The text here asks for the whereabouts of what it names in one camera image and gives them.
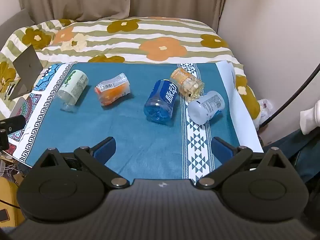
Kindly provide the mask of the green label plastic cup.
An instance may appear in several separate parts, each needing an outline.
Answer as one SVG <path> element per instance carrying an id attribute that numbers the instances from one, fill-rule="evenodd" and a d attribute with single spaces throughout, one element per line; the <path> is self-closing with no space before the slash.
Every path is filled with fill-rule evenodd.
<path id="1" fill-rule="evenodd" d="M 71 71 L 67 79 L 63 82 L 57 91 L 57 97 L 62 100 L 63 111 L 74 111 L 75 104 L 80 98 L 88 84 L 87 75 L 81 70 L 75 69 Z"/>

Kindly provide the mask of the orange plastic cup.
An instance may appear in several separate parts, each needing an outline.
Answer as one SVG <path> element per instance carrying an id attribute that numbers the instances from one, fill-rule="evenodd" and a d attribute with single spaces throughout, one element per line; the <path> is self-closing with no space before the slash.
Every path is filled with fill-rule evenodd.
<path id="1" fill-rule="evenodd" d="M 102 81 L 95 86 L 95 92 L 102 106 L 108 106 L 117 99 L 131 93 L 130 83 L 124 73 L 116 77 Z"/>

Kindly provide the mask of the yellow clear plastic cup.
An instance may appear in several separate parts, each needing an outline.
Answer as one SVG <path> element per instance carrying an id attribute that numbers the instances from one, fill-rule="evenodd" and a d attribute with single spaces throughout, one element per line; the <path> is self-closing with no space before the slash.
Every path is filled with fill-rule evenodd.
<path id="1" fill-rule="evenodd" d="M 175 69 L 170 79 L 185 97 L 186 102 L 198 99 L 204 90 L 204 83 L 183 68 Z"/>

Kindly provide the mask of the blue plastic cup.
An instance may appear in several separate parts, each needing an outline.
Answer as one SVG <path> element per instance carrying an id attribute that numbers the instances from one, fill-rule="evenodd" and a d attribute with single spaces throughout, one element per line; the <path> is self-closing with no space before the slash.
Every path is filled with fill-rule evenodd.
<path id="1" fill-rule="evenodd" d="M 170 80 L 158 80 L 144 105 L 144 114 L 151 122 L 166 124 L 171 121 L 178 87 Z"/>

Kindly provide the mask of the grey folding stand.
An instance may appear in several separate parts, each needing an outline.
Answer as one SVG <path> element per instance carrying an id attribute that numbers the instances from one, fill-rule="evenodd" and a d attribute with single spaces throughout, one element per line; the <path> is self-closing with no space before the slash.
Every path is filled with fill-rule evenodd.
<path id="1" fill-rule="evenodd" d="M 30 93 L 33 90 L 34 83 L 43 71 L 43 66 L 32 45 L 13 61 L 13 65 L 20 80 L 13 91 L 9 93 L 9 100 Z"/>

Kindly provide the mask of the teal patterned cloth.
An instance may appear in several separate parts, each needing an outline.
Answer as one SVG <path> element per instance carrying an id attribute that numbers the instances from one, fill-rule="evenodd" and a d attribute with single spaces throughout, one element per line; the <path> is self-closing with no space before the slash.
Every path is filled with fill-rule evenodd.
<path id="1" fill-rule="evenodd" d="M 26 127 L 9 137 L 9 153 L 27 166 L 54 147 L 72 152 L 114 137 L 116 152 L 106 165 L 128 180 L 186 178 L 197 181 L 221 162 L 211 149 L 213 137 L 241 146 L 229 112 L 228 96 L 216 63 L 183 63 L 181 68 L 202 80 L 205 92 L 220 93 L 225 108 L 199 126 L 189 119 L 187 102 L 177 96 L 173 116 L 167 124 L 149 121 L 144 112 L 155 83 L 176 69 L 174 64 L 65 63 L 49 67 L 28 96 L 21 113 Z M 78 69 L 88 84 L 74 111 L 61 109 L 56 95 L 71 71 Z M 124 73 L 131 93 L 102 106 L 95 86 Z"/>

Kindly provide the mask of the floral striped duvet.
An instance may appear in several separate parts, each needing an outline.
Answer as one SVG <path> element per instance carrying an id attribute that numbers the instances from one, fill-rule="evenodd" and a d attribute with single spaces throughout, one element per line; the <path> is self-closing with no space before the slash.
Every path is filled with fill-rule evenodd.
<path id="1" fill-rule="evenodd" d="M 42 66 L 67 62 L 207 63 L 228 61 L 236 89 L 255 125 L 261 109 L 247 84 L 242 64 L 227 42 L 208 25 L 189 19 L 141 17 L 75 22 L 50 20 L 9 32 L 1 46 L 1 118 L 16 105 L 10 94 L 19 82 L 13 62 L 33 46 Z"/>

